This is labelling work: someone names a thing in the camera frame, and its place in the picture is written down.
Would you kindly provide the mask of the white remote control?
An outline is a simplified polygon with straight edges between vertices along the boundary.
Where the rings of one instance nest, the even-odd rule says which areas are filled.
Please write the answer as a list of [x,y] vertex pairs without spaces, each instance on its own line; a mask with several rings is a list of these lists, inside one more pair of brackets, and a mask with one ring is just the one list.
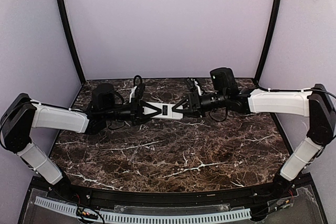
[[[149,103],[162,109],[162,113],[160,115],[154,116],[150,119],[180,120],[183,118],[183,114],[175,113],[172,111],[172,107],[174,106],[174,104],[155,103],[155,102],[149,102]],[[154,112],[154,110],[145,109],[145,113],[151,113],[151,112]]]

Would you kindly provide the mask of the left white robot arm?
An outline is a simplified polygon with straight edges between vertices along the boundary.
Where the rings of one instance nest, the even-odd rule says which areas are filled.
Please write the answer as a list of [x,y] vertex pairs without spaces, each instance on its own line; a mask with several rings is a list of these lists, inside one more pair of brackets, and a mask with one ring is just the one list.
[[122,96],[114,91],[94,94],[87,110],[47,105],[21,93],[1,118],[1,146],[19,156],[33,171],[52,186],[70,184],[67,175],[30,138],[32,128],[50,128],[94,135],[105,129],[108,121],[143,124],[155,116],[167,115],[166,105],[154,105],[140,95],[130,103],[116,103]]

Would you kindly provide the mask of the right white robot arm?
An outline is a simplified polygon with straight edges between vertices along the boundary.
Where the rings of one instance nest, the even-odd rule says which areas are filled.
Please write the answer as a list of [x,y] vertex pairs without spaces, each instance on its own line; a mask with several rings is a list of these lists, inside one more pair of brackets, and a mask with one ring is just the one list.
[[306,137],[277,175],[277,179],[291,182],[335,139],[335,107],[330,95],[321,84],[301,90],[239,90],[234,84],[213,93],[190,93],[172,111],[193,118],[204,117],[206,112],[219,108],[241,114],[283,113],[308,117],[309,130]]

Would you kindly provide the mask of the black front rail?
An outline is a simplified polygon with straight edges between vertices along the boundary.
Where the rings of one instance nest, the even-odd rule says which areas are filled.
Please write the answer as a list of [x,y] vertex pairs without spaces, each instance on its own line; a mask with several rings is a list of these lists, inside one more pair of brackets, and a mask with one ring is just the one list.
[[137,207],[196,207],[228,204],[230,207],[259,207],[274,200],[269,193],[271,184],[244,187],[238,189],[205,191],[196,193],[136,193],[96,189],[72,185],[87,206],[112,209],[116,205]]

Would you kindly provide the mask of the left black frame post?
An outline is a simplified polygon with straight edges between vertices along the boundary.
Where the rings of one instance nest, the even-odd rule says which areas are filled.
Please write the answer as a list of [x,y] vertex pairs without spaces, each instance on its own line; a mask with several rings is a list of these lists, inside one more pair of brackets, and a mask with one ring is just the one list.
[[69,22],[68,15],[67,15],[65,0],[56,0],[56,1],[58,5],[59,16],[60,16],[62,27],[64,30],[66,42],[67,42],[68,49],[71,55],[71,59],[75,67],[78,79],[81,85],[84,85],[86,83],[86,78],[85,78],[85,75],[84,75],[80,60],[79,60],[79,56],[78,56],[76,46],[75,46],[75,41],[74,41],[74,38],[71,32],[71,27],[70,27],[70,22]]

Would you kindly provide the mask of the black frame post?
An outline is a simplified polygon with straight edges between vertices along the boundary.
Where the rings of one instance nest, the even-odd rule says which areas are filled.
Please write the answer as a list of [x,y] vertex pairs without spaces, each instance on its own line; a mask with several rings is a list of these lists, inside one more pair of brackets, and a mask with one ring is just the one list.
[[272,2],[272,8],[271,8],[269,24],[268,24],[268,28],[267,28],[267,32],[265,36],[265,41],[264,41],[264,45],[261,51],[257,70],[254,76],[255,85],[259,84],[265,64],[266,64],[267,56],[269,53],[272,37],[273,37],[275,26],[276,26],[280,2],[281,0],[273,0]]
[[79,56],[78,56],[76,46],[75,46],[75,41],[74,41],[74,38],[71,32],[71,27],[70,27],[70,22],[69,22],[68,15],[67,15],[65,0],[56,0],[56,1],[58,5],[59,16],[60,16],[62,27],[64,30],[66,42],[67,42],[68,49],[71,55],[71,59],[75,67],[78,79],[81,85],[84,85],[86,83],[86,78],[85,78],[85,75],[84,75],[80,60],[79,60]]

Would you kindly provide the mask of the right black frame post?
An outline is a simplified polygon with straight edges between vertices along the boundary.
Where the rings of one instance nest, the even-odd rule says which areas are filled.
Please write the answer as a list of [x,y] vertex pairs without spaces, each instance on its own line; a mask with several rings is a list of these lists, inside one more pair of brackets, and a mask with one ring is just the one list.
[[267,56],[269,53],[272,37],[273,37],[275,26],[276,26],[280,2],[281,0],[273,0],[272,2],[272,8],[271,8],[269,24],[268,24],[268,28],[267,28],[267,32],[265,36],[265,41],[264,41],[264,45],[261,51],[257,70],[254,76],[255,85],[259,84],[265,64],[266,64]]

